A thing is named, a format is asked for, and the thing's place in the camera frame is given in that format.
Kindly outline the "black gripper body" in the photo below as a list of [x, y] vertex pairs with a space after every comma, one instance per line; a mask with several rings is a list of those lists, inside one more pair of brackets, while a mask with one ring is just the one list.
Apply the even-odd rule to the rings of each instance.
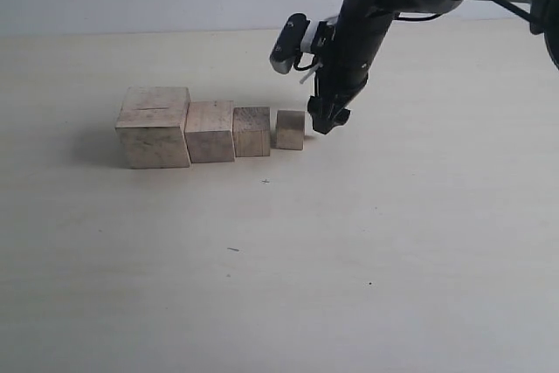
[[321, 55], [314, 79], [310, 115], [336, 115], [365, 87], [369, 69], [398, 13], [410, 11], [414, 0], [342, 0], [334, 36]]

